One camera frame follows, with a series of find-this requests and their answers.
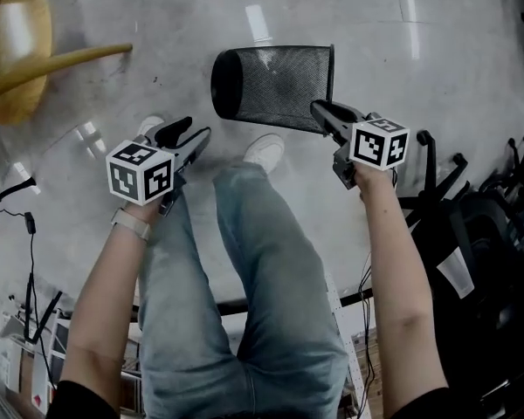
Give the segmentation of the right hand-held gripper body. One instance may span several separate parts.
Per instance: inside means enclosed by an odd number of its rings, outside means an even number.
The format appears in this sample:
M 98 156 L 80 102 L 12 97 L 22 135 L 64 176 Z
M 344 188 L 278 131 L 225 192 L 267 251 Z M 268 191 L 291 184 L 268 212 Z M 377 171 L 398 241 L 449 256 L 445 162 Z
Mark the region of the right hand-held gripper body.
M 340 146 L 334 153 L 333 171 L 346 189 L 356 186 L 357 162 L 382 171 L 405 162 L 410 130 L 396 121 L 370 113 L 333 128 L 332 136 Z

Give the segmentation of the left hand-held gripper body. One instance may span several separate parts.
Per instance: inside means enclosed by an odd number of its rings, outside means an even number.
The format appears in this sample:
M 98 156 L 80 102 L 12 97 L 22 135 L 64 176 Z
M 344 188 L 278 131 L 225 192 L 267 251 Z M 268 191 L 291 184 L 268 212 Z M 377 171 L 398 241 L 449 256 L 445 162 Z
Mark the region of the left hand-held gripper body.
M 110 193 L 125 201 L 145 206 L 162 199 L 165 216 L 182 193 L 184 170 L 197 157 L 178 158 L 174 149 L 183 141 L 156 143 L 156 131 L 114 148 L 106 157 L 107 179 Z

